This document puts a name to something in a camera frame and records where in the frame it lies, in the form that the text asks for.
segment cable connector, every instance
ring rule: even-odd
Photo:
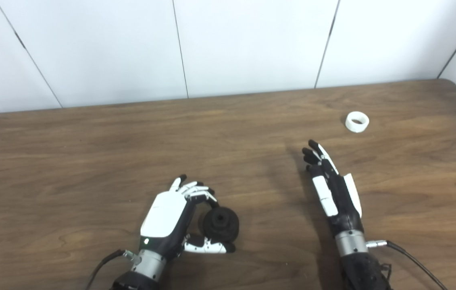
[[[378,248],[378,247],[381,247],[381,246],[383,247],[383,246],[387,246],[387,241],[384,240],[384,239],[370,240],[370,241],[366,242],[366,246],[368,247],[368,249]]]
[[[135,265],[138,265],[142,262],[142,259],[139,255],[136,255],[135,253],[128,250],[124,252],[123,256],[132,261]]]

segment robotic hand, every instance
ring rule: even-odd
[[[339,250],[344,288],[391,290],[389,279],[381,273],[383,266],[368,252],[368,247],[372,246],[367,245],[364,239],[364,227],[360,220],[362,208],[352,175],[340,176],[321,145],[313,140],[309,140],[308,145],[310,148],[302,150],[303,159],[309,164],[307,171]]]
[[[231,253],[237,238],[239,220],[228,208],[220,207],[214,191],[201,182],[182,185],[182,175],[168,191],[156,196],[149,213],[140,227],[140,253],[126,251],[123,255],[133,262],[129,272],[118,277],[112,290],[158,289],[165,264],[179,257],[182,251],[193,253]],[[211,210],[204,217],[207,236],[188,234],[197,204],[207,202]]]

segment black spool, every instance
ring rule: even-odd
[[[206,213],[202,228],[216,242],[233,242],[239,235],[239,217],[227,207],[216,207]]]

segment white tape roll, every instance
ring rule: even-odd
[[[363,112],[351,112],[346,117],[346,128],[351,132],[360,133],[366,129],[369,118]]]

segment wood grain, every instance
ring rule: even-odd
[[[352,110],[370,117],[365,132],[344,127]],[[338,289],[300,152],[310,138],[353,173],[366,237],[456,289],[456,86],[432,80],[0,114],[0,290],[82,288],[106,254],[136,249],[181,173],[215,189],[241,230],[233,255],[172,262],[163,290]],[[395,289],[436,289],[405,257],[373,252]],[[128,266],[108,264],[93,289]]]

